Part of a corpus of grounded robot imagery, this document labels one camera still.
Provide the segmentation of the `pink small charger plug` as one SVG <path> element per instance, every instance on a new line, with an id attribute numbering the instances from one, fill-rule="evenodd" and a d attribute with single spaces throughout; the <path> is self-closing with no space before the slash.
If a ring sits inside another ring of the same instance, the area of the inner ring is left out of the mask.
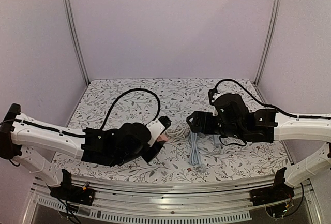
<path id="1" fill-rule="evenodd" d="M 168 137 L 164 133 L 159 135 L 157 138 L 158 142 L 168 142 L 168 140 L 169 140 Z"/>

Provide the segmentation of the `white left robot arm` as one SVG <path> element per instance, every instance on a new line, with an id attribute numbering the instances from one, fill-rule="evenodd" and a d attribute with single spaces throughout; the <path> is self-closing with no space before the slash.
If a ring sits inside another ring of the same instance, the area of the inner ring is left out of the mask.
<path id="1" fill-rule="evenodd" d="M 13 103 L 1 122 L 1 158 L 16 161 L 36 174 L 48 186 L 56 187 L 65 200 L 73 200 L 77 189 L 60 169 L 55 169 L 36 147 L 52 150 L 108 167 L 121 166 L 138 157 L 153 160 L 165 142 L 159 137 L 171 120 L 161 116 L 148 124 L 124 123 L 119 129 L 70 129 L 35 120 Z"/>

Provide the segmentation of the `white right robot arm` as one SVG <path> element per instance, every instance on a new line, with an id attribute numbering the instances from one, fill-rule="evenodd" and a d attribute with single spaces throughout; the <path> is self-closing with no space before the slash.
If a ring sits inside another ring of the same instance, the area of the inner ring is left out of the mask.
<path id="1" fill-rule="evenodd" d="M 243 143 L 287 140 L 323 141 L 316 152 L 280 172 L 281 179 L 268 189 L 271 201 L 279 201 L 288 187 L 330 168 L 330 116 L 290 114 L 264 106 L 249 111 L 239 94 L 212 93 L 213 112 L 194 111 L 186 121 L 193 133 L 236 138 Z"/>

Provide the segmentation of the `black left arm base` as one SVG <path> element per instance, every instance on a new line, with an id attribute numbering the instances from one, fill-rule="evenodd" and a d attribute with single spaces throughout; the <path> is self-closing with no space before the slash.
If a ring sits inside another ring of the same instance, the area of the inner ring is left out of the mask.
<path id="1" fill-rule="evenodd" d="M 90 183 L 83 186 L 72 184 L 71 173 L 62 169 L 62 181 L 58 187 L 49 187 L 50 195 L 60 200 L 92 206 L 96 191 L 90 188 Z"/>

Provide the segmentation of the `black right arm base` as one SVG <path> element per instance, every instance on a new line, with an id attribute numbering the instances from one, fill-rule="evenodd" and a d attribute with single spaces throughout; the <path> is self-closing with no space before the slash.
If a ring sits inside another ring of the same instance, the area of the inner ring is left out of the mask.
<path id="1" fill-rule="evenodd" d="M 271 186 L 253 189 L 249 191 L 250 202 L 253 206 L 269 204 L 286 200 L 294 196 L 294 188 L 285 184 L 286 167 L 278 170 Z"/>

